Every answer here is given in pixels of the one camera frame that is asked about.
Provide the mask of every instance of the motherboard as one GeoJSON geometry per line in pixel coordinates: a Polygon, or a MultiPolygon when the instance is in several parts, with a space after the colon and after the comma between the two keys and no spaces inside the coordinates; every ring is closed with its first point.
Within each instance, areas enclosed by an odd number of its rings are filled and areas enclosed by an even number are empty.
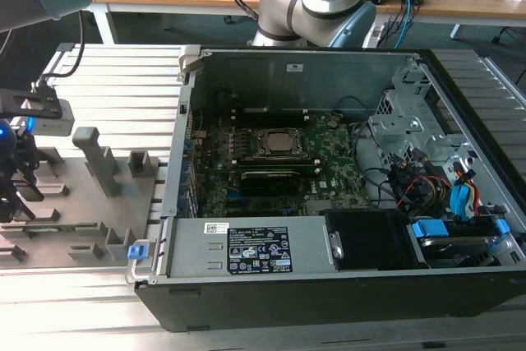
{"type": "Polygon", "coordinates": [[[349,155],[348,124],[334,114],[233,115],[194,137],[196,216],[319,215],[369,206],[349,155]]]}

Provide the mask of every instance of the blue plastic clip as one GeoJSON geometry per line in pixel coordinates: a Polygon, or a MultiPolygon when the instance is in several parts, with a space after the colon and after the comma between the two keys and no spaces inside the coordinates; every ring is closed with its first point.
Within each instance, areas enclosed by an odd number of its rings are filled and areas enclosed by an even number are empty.
{"type": "Polygon", "coordinates": [[[420,219],[412,226],[417,238],[447,238],[450,235],[441,219],[420,219]]]}
{"type": "Polygon", "coordinates": [[[499,232],[501,232],[502,236],[511,232],[510,226],[508,225],[506,220],[503,218],[500,218],[496,221],[496,227],[499,229],[499,232]]]}
{"type": "Polygon", "coordinates": [[[149,246],[130,246],[128,248],[128,259],[136,259],[138,261],[148,259],[149,246]]]}
{"type": "Polygon", "coordinates": [[[466,206],[469,201],[469,187],[464,184],[454,185],[451,190],[450,206],[453,214],[458,215],[462,222],[468,222],[466,206]]]}

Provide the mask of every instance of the circuit board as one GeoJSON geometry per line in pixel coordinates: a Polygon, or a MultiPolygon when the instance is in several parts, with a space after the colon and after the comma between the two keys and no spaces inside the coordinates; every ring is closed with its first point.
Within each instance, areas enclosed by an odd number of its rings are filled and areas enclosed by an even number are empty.
{"type": "Polygon", "coordinates": [[[331,125],[330,120],[330,114],[311,114],[305,127],[289,129],[239,128],[221,121],[211,125],[201,133],[196,156],[198,215],[204,218],[319,215],[325,209],[368,207],[360,173],[349,156],[347,125],[331,125]],[[311,177],[298,177],[293,193],[246,195],[240,187],[239,172],[233,167],[240,136],[245,139],[246,150],[253,153],[251,159],[265,157],[265,149],[270,152],[289,144],[285,149],[289,150],[287,158],[292,170],[298,167],[294,160],[307,156],[316,157],[314,163],[319,168],[314,169],[311,177]]]}

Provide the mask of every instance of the power supply label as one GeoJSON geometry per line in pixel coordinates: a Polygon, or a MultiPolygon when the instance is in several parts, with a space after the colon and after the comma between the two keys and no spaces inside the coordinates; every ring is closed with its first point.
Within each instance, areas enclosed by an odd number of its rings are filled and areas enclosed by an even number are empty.
{"type": "Polygon", "coordinates": [[[287,227],[228,229],[227,269],[231,275],[292,272],[287,227]]]}

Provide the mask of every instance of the gray floor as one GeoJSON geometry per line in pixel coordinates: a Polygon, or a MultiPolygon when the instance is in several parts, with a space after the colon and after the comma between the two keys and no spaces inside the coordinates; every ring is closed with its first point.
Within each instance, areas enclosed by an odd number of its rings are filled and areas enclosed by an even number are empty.
{"type": "MultiPolygon", "coordinates": [[[[101,43],[95,22],[86,13],[88,43],[101,43]]],[[[246,17],[235,16],[232,25],[226,25],[222,16],[172,15],[171,30],[163,30],[160,15],[114,13],[119,41],[125,44],[205,44],[243,46],[250,40],[256,23],[246,17]]],[[[492,58],[500,68],[515,80],[526,67],[526,30],[512,32],[514,38],[502,35],[499,44],[491,39],[499,27],[466,26],[460,39],[449,37],[452,25],[414,24],[400,48],[473,48],[482,56],[492,58]]],[[[397,37],[392,37],[387,48],[393,48],[397,37]]],[[[47,21],[15,31],[6,53],[0,59],[0,84],[6,88],[28,89],[61,42],[78,42],[79,29],[76,15],[60,21],[47,21]]],[[[526,77],[520,83],[526,90],[526,77]]]]}

